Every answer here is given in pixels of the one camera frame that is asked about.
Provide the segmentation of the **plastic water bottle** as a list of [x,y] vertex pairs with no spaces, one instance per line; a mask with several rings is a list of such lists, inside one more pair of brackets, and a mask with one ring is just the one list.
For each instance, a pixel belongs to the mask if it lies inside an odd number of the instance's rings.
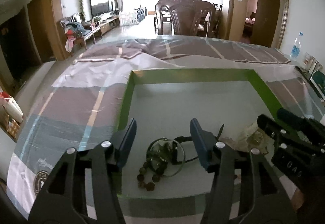
[[295,39],[294,45],[290,52],[290,60],[295,61],[297,60],[297,57],[299,56],[300,50],[301,50],[301,41],[302,41],[303,33],[299,32],[299,35]]

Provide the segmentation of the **silver metal bangle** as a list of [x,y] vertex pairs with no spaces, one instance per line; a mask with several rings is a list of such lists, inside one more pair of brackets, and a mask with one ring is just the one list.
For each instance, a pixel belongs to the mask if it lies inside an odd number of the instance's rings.
[[[186,153],[181,145],[181,137],[173,140],[159,138],[154,140],[146,150],[146,164],[148,168],[159,177],[173,177],[179,174],[186,163]],[[165,174],[168,165],[178,166],[178,169]]]

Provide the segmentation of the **dark wooden chair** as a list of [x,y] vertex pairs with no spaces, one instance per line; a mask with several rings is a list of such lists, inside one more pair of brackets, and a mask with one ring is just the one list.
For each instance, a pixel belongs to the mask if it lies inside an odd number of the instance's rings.
[[159,0],[155,5],[158,34],[163,34],[163,10],[171,17],[175,35],[197,36],[200,22],[208,19],[203,26],[206,37],[213,37],[217,22],[217,10],[213,4],[203,0]]

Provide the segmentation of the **clear crystal charm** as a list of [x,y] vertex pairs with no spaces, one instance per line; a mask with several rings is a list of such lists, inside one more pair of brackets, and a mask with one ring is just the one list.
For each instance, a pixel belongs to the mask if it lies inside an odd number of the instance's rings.
[[263,132],[255,131],[248,137],[247,143],[249,148],[264,148],[267,145],[267,136]]

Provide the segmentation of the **green cardboard box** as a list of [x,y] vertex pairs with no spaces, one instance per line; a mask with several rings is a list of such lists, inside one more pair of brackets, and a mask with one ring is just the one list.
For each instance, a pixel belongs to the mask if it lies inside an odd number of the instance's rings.
[[[208,193],[217,140],[236,140],[260,114],[275,117],[281,103],[267,83],[247,69],[149,69],[129,74],[119,126],[137,123],[121,173],[121,194],[136,199],[176,199]],[[181,145],[180,164],[168,165],[154,190],[140,188],[137,174],[150,145],[193,136]]]

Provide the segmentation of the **green book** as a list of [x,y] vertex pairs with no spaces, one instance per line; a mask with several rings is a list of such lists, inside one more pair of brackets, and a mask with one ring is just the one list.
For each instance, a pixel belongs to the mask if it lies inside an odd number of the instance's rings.
[[320,96],[324,99],[325,76],[320,70],[316,70],[311,76],[311,82],[315,86]]

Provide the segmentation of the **chair with clothes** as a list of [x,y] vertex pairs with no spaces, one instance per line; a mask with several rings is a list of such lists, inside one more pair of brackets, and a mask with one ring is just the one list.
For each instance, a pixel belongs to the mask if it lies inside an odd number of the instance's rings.
[[72,52],[75,45],[87,48],[87,41],[92,39],[96,44],[96,37],[102,38],[101,27],[96,26],[91,21],[82,21],[80,13],[74,13],[69,17],[65,17],[60,21],[60,25],[66,35],[65,49],[68,53]]

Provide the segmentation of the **plaid bed sheet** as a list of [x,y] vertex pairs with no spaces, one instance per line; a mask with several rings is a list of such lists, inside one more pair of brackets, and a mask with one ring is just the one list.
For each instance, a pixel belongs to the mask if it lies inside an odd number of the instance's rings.
[[324,117],[315,91],[278,49],[191,36],[110,40],[77,57],[26,120],[7,176],[14,208],[28,218],[37,182],[47,178],[67,148],[91,148],[111,136],[132,70],[183,66],[254,69],[289,111]]

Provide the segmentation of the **crystal pendant cluster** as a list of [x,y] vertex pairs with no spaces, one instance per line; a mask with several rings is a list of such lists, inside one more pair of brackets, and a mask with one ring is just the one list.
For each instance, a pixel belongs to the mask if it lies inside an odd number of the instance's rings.
[[150,148],[149,154],[156,162],[171,162],[172,146],[167,141],[158,141]]

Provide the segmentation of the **flat screen television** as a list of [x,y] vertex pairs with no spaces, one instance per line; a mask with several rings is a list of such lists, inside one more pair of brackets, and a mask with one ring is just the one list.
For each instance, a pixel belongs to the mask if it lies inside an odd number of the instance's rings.
[[90,9],[93,17],[113,11],[113,0],[90,0]]

